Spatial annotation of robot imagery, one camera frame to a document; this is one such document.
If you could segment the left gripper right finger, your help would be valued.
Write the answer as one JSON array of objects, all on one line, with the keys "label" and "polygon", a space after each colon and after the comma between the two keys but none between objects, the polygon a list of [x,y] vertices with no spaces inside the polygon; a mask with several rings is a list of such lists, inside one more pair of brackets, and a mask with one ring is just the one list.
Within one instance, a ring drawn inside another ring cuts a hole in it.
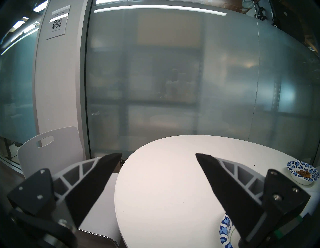
[{"label": "left gripper right finger", "polygon": [[240,235],[238,246],[294,246],[311,215],[301,216],[310,195],[287,176],[262,176],[240,163],[196,153],[216,198]]}]

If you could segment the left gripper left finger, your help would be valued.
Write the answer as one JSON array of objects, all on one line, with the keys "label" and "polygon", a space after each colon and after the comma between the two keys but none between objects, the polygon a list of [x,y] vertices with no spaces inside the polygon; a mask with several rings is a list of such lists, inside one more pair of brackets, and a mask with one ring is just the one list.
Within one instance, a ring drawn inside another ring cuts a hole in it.
[{"label": "left gripper left finger", "polygon": [[58,223],[78,228],[110,179],[122,153],[75,163],[51,175],[42,168],[14,188],[7,198],[17,222]]}]

